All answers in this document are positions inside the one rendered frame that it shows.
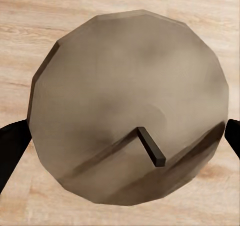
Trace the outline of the pillar candle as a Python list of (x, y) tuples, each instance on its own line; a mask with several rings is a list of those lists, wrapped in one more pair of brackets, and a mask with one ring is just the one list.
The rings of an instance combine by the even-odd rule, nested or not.
[(175, 192), (214, 157), (229, 89), (217, 55), (184, 22), (144, 9), (97, 15), (49, 51), (26, 121), (65, 190), (134, 206)]

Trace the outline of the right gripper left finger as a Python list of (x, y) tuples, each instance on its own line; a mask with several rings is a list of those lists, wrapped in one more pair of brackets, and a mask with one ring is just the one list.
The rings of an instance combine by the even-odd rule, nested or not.
[(0, 194), (31, 140), (27, 120), (0, 129)]

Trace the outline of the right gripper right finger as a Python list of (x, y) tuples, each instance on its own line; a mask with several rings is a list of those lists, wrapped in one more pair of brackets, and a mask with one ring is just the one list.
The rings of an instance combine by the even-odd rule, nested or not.
[(229, 119), (224, 136), (240, 158), (240, 121)]

